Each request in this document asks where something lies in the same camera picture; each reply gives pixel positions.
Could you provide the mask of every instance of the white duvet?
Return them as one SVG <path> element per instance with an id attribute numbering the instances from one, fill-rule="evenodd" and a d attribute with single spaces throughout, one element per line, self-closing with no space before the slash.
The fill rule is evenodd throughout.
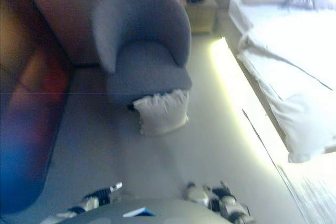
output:
<path id="1" fill-rule="evenodd" d="M 302 12 L 243 35 L 239 59 L 259 82 L 286 134 L 291 162 L 336 142 L 336 12 Z"/>

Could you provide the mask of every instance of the floor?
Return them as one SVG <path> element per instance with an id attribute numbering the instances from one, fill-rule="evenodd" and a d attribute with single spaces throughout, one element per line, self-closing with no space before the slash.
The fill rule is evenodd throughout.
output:
<path id="1" fill-rule="evenodd" d="M 220 78 L 220 63 L 212 60 L 212 54 L 219 54 L 212 47 L 216 40 L 193 37 L 187 65 L 193 80 L 190 120 L 160 137 L 142 136 L 137 113 L 108 104 L 99 69 L 78 70 L 44 191 L 31 207 L 4 220 L 39 223 L 73 206 L 83 195 L 119 181 L 124 192 L 140 198 L 182 198 L 189 181 L 217 186 L 223 180 L 249 207 L 257 223 L 305 223 Z"/>

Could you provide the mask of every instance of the white bedsheet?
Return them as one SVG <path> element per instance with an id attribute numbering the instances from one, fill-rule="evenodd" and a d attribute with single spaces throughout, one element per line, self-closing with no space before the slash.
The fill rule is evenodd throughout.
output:
<path id="1" fill-rule="evenodd" d="M 238 57 L 285 132 L 291 162 L 307 161 L 336 143 L 335 32 L 336 12 L 302 12 L 259 23 L 240 42 Z"/>
<path id="2" fill-rule="evenodd" d="M 302 10 L 280 5 L 245 5 L 242 0 L 230 0 L 228 14 L 241 34 L 267 20 L 300 13 Z"/>

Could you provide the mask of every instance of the wooden nightstand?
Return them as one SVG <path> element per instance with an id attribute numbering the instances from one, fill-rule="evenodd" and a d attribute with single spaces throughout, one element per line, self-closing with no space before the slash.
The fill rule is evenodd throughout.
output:
<path id="1" fill-rule="evenodd" d="M 178 1 L 188 14 L 192 33 L 212 33 L 218 8 L 215 0 L 204 0 L 196 4 L 188 3 L 186 0 Z"/>

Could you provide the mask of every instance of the bed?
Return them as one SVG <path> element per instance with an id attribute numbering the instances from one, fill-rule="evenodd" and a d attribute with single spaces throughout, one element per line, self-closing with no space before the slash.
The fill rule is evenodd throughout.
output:
<path id="1" fill-rule="evenodd" d="M 288 160 L 305 162 L 333 151 L 336 10 L 217 2 L 217 27 L 288 149 Z"/>

